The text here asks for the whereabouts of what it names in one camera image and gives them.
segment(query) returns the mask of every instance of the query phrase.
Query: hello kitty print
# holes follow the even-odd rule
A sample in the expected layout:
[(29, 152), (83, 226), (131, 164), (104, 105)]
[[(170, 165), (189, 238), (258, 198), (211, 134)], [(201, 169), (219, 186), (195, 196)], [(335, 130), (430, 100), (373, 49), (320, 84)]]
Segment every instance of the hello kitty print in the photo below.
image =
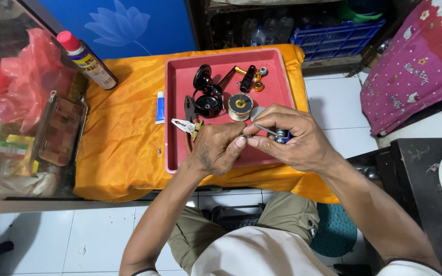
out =
[(373, 135), (386, 135), (442, 100), (442, 0), (423, 0), (407, 17), (362, 85)]

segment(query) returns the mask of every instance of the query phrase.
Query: tube of grease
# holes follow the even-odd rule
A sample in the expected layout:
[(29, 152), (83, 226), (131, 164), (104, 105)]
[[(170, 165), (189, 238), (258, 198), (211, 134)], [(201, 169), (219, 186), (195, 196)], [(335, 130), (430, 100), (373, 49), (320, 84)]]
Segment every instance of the tube of grease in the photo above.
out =
[(164, 124), (164, 92), (158, 91), (158, 100), (156, 102), (156, 122), (155, 124)]

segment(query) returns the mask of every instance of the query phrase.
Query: yellow tablecloth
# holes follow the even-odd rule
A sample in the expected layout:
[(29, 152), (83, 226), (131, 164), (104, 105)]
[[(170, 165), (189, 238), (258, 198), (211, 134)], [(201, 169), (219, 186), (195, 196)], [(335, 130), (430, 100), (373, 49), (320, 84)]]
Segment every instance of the yellow tablecloth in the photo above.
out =
[[(296, 108), (308, 111), (301, 48), (289, 44), (260, 47), (280, 49)], [(86, 199), (122, 202), (162, 189), (171, 179), (164, 169), (164, 156), (157, 156), (158, 148), (164, 145), (164, 125), (155, 124), (156, 93), (164, 91), (165, 62), (175, 57), (242, 50), (106, 60), (119, 85), (105, 91), (92, 82), (86, 93), (90, 110), (79, 144), (74, 193)], [(318, 174), (299, 172), (283, 164), (234, 168), (223, 176), (209, 176), (200, 185), (292, 191), (317, 202), (338, 203)]]

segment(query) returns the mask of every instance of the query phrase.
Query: white tile floor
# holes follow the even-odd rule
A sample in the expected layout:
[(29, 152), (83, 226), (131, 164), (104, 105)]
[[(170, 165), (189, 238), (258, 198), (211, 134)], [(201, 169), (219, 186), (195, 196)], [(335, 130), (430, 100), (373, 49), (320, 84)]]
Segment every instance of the white tile floor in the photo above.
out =
[[(377, 149), (360, 111), (359, 77), (334, 74), (304, 78), (310, 112), (335, 149), (345, 158)], [(272, 192), (261, 189), (194, 193), (188, 205), (211, 209), (267, 203)], [(0, 242), (15, 250), (0, 258), (0, 275), (114, 276), (133, 228), (147, 207), (125, 207), (0, 215)], [(242, 210), (245, 213), (254, 209)], [(342, 257), (320, 256), (335, 263), (364, 263), (362, 234), (354, 250)], [(156, 263), (163, 276), (185, 276), (166, 245)]]

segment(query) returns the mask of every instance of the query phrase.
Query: barcode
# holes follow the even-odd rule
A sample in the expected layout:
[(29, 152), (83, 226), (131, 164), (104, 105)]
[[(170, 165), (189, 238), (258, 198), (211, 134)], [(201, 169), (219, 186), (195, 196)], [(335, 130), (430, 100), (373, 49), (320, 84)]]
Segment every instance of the barcode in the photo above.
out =
[(103, 82), (104, 85), (108, 85), (109, 83), (111, 83), (113, 81), (112, 77), (109, 77), (107, 80), (105, 80)]

